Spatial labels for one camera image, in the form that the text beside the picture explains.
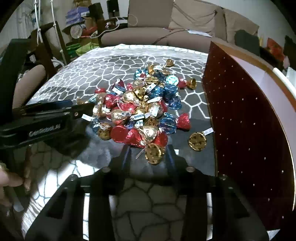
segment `patterned tablecloth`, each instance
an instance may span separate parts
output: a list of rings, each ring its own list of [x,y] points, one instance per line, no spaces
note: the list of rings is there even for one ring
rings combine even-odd
[[[211,127],[210,117],[201,78],[207,61],[207,54],[193,50],[168,46],[118,45],[97,48],[63,67],[33,96],[29,103],[40,100],[57,101],[70,99],[75,103],[78,96],[88,100],[97,87],[110,90],[116,79],[125,84],[133,81],[133,74],[150,63],[164,64],[171,58],[175,66],[171,71],[177,77],[195,78],[196,90],[180,90],[182,109],[170,113],[175,116],[187,112],[192,128],[189,132],[177,130],[169,135],[169,144],[179,149],[179,155],[204,174],[214,175],[214,152],[212,134],[207,136],[208,145],[201,152],[193,151],[187,144],[191,133]],[[32,146],[31,176],[32,196],[28,209],[22,218],[25,234],[38,213],[70,174],[79,177],[91,175],[118,156],[122,144],[113,140],[102,141],[90,127],[86,128],[90,138],[85,148],[76,155],[62,155],[54,148],[39,142]],[[130,178],[119,196],[110,196],[113,227],[117,240],[174,240],[180,239],[186,196],[177,197],[171,187],[159,186],[149,181],[155,176],[166,175],[162,162],[152,166],[144,155],[135,159],[139,148],[132,148]],[[83,237],[88,239],[88,202],[85,197]],[[208,198],[208,238],[211,237],[211,198]]]

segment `perforated red panel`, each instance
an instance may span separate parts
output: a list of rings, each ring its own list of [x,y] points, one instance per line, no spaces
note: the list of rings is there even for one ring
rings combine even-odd
[[[292,158],[281,124],[245,70],[213,42],[202,79],[215,131],[217,167],[241,188],[267,230],[292,212]]]

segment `brown couch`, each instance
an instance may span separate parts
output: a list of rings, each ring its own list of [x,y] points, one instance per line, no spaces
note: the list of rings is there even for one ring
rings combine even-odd
[[[199,0],[130,0],[128,28],[103,35],[103,46],[167,45],[208,53],[211,41],[258,56],[235,46],[234,35],[243,29],[257,35],[259,26],[248,18]],[[206,32],[212,37],[190,34],[185,29]]]

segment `robotic claw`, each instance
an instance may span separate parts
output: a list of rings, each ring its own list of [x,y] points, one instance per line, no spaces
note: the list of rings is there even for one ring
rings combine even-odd
[[[125,145],[120,156],[93,175],[70,175],[37,216],[25,240],[83,240],[84,194],[89,193],[89,240],[115,241],[109,195],[122,190],[130,159],[130,146]],[[212,194],[212,240],[269,240],[261,220],[227,176],[202,174],[177,156],[172,145],[166,148],[165,163],[168,180],[179,195],[187,195],[181,241],[207,239],[206,193]]]

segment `pile of candy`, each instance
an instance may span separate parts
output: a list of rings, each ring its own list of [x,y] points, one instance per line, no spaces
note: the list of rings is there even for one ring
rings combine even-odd
[[[176,129],[189,130],[187,113],[175,118],[168,114],[182,108],[179,89],[196,88],[196,80],[177,78],[166,67],[172,67],[171,59],[164,66],[149,65],[136,70],[134,82],[127,86],[117,79],[112,92],[104,88],[95,90],[89,102],[96,103],[93,109],[92,129],[102,140],[129,144],[145,149],[145,157],[151,164],[160,163],[168,142],[167,134]]]

